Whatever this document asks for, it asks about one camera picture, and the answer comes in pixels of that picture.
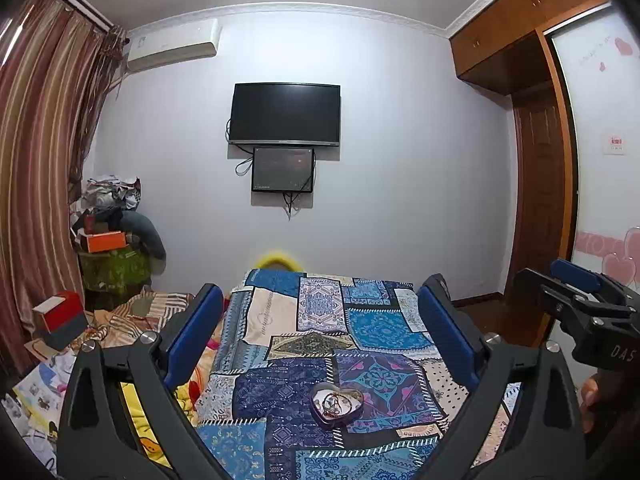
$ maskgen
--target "robotic device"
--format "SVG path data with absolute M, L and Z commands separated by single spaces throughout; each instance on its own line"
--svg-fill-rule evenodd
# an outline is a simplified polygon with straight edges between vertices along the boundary
M 640 296 L 620 283 L 557 260 L 553 278 L 530 269 L 515 286 L 530 287 L 546 312 L 576 341 L 574 358 L 625 370 L 640 358 Z M 598 301 L 589 301 L 586 294 Z M 222 292 L 205 285 L 188 309 L 160 333 L 127 347 L 82 346 L 65 396 L 58 435 L 58 473 L 66 480 L 229 479 L 178 408 L 171 392 L 186 382 L 222 315 Z M 585 444 L 574 386 L 559 346 L 524 348 L 483 336 L 452 306 L 446 283 L 431 276 L 418 309 L 454 380 L 471 392 L 443 441 L 415 480 L 580 478 Z M 146 458 L 120 382 L 133 382 L 173 469 Z M 513 418 L 496 457 L 471 465 L 494 421 L 508 383 L 522 382 Z

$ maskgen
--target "metal screw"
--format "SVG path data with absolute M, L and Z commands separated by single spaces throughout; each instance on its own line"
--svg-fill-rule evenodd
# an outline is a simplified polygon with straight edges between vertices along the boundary
M 484 334 L 484 342 L 488 345 L 497 345 L 502 342 L 502 338 L 495 332 L 488 332 Z
M 89 339 L 87 341 L 85 341 L 84 343 L 82 343 L 81 349 L 83 352 L 91 352 L 93 350 L 95 350 L 96 347 L 96 341 L 95 339 Z
M 545 348 L 554 354 L 557 354 L 560 351 L 560 345 L 551 339 L 545 342 Z
M 146 332 L 140 334 L 140 341 L 145 345 L 154 343 L 156 339 L 158 339 L 158 334 L 156 332 L 153 332 L 152 330 L 147 330 Z

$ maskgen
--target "purple heart-shaped box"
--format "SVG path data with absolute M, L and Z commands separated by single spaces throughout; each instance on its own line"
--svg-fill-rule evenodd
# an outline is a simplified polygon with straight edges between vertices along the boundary
M 335 416 L 325 416 L 322 408 L 322 399 L 318 395 L 322 395 L 323 390 L 329 390 L 341 396 L 343 404 L 338 403 L 338 409 L 342 408 L 344 413 Z M 332 430 L 339 426 L 346 426 L 350 422 L 362 415 L 364 410 L 364 396 L 358 391 L 351 388 L 339 388 L 331 383 L 314 384 L 309 392 L 309 403 L 311 404 L 311 415 L 323 430 Z

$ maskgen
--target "air conditioner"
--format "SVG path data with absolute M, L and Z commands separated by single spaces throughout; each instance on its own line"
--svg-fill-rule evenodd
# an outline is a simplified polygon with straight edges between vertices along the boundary
M 138 72 L 156 66 L 215 56 L 220 40 L 217 19 L 162 28 L 131 40 L 127 67 Z

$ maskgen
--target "heart-shaped box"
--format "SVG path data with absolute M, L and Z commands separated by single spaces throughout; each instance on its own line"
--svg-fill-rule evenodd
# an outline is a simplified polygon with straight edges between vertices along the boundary
M 314 384 L 309 392 L 311 414 L 324 430 L 345 426 L 362 415 L 364 396 L 331 383 Z

